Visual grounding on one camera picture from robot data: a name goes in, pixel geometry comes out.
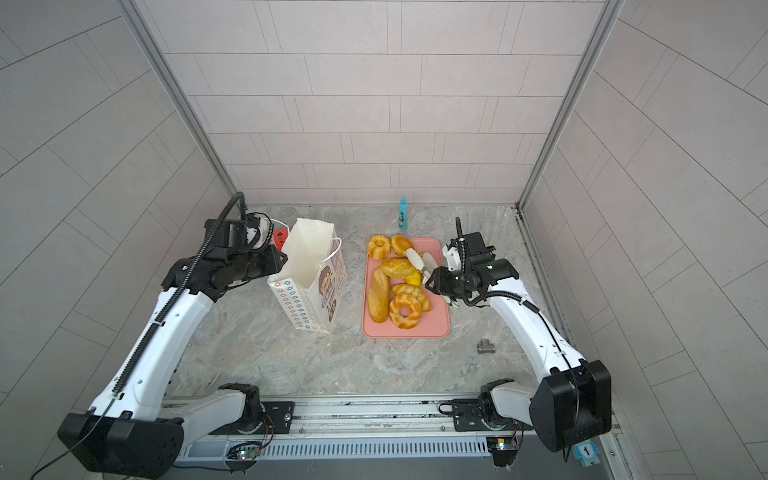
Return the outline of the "round fake bread bun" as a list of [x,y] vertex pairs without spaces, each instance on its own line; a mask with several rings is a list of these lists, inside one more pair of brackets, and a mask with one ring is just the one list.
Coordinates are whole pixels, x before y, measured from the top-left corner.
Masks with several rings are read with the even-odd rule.
[[414,250],[412,242],[402,235],[394,235],[390,239],[392,251],[399,257],[406,257],[409,250]]

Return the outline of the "oval glazed fake bread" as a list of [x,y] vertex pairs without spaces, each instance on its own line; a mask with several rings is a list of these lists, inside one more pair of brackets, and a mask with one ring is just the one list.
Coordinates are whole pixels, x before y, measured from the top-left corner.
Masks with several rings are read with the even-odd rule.
[[381,270],[389,277],[396,279],[406,279],[418,270],[411,264],[407,258],[391,258],[384,260],[380,265]]

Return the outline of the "white printed paper bag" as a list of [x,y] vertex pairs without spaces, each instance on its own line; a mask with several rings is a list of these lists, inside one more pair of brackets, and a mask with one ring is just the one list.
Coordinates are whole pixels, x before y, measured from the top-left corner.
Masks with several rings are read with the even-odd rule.
[[347,272],[335,226],[298,218],[282,253],[288,257],[268,285],[294,328],[329,334]]

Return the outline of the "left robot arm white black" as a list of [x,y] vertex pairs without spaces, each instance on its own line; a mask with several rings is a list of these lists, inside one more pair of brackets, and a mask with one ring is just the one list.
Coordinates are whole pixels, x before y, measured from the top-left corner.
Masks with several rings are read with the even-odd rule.
[[207,250],[177,261],[162,282],[140,339],[85,414],[69,414],[57,436],[90,472],[157,479],[187,445],[222,427],[252,433],[265,422],[259,390],[229,383],[164,417],[162,402],[201,320],[227,291],[276,274],[276,246],[237,254]]

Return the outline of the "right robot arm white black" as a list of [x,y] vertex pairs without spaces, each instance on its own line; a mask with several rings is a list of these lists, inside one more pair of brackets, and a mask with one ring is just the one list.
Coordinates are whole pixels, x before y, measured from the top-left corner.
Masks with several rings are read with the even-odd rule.
[[534,369],[536,387],[512,379],[482,387],[480,417],[488,428],[498,430],[514,421],[529,425],[553,452],[610,431],[609,371],[599,360],[587,361],[556,331],[508,260],[496,258],[490,247],[472,250],[464,241],[443,249],[444,266],[413,249],[406,257],[424,272],[426,288],[451,304],[491,307]]

